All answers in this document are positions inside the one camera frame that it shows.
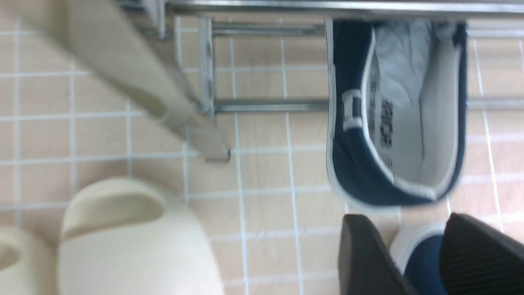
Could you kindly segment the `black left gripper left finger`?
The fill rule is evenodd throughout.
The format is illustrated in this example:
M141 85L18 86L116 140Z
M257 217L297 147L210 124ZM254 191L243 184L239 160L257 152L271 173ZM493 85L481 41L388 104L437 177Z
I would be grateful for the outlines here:
M362 214L342 218L338 254L341 295L416 295L373 222Z

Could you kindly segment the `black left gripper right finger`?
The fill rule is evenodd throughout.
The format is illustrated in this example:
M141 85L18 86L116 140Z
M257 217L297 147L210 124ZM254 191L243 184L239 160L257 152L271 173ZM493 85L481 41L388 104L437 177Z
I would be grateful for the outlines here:
M524 246L472 216L452 213L439 272L449 295L522 295Z

